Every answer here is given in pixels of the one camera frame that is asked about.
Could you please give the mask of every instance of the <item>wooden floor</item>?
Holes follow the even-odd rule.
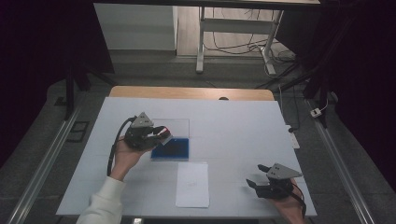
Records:
[[[199,13],[198,7],[178,7],[178,32],[177,32],[177,55],[178,56],[196,56],[198,42],[199,42]],[[273,16],[272,10],[258,10],[258,9],[242,9],[242,8],[220,8],[207,7],[205,9],[206,18],[218,19],[236,19],[236,20],[260,20],[270,21]],[[267,35],[252,35],[252,34],[228,34],[228,33],[212,33],[205,32],[204,44],[207,49],[204,50],[205,56],[239,56],[239,57],[261,57],[257,49],[249,51],[250,46],[257,44],[265,44]],[[228,48],[233,46],[245,45],[239,48],[222,49],[231,53],[221,52],[219,48]],[[287,50],[280,43],[274,43],[272,46],[274,54],[277,55],[280,51]]]

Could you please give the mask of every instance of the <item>human hand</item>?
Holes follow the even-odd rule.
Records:
[[[297,186],[297,183],[294,179],[291,180],[291,183]],[[293,186],[293,193],[301,198],[302,193],[295,186]],[[293,197],[289,196],[287,198],[279,200],[268,199],[268,201],[270,201],[274,205],[280,215],[285,218],[290,224],[304,223],[302,215],[303,207]]]
[[[128,174],[128,171],[139,162],[139,159],[143,154],[155,148],[151,147],[146,150],[139,151],[128,147],[128,145],[123,141],[123,138],[124,136],[120,137],[120,140],[117,143],[115,163],[110,174],[110,177],[119,181],[123,180],[126,174]]]

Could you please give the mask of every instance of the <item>white paper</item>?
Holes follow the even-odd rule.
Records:
[[[177,207],[209,207],[207,163],[181,162],[177,168]]]

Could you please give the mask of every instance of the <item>desk leg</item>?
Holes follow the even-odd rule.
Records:
[[[205,28],[205,8],[201,7],[201,19],[199,21],[199,43],[197,53],[196,73],[204,72],[204,28]]]
[[[282,17],[283,11],[278,11],[275,17],[275,20],[273,21],[272,28],[271,28],[271,33],[268,35],[267,43],[265,44],[265,48],[261,48],[262,51],[262,57],[264,58],[265,62],[265,67],[267,68],[268,75],[275,75],[275,69],[274,66],[271,62],[271,58],[269,56],[269,52],[272,46],[272,43],[275,38],[275,34],[277,31],[277,27],[280,22],[280,18]]]

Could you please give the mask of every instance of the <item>white wall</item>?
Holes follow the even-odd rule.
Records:
[[[177,48],[177,7],[94,6],[108,49]]]

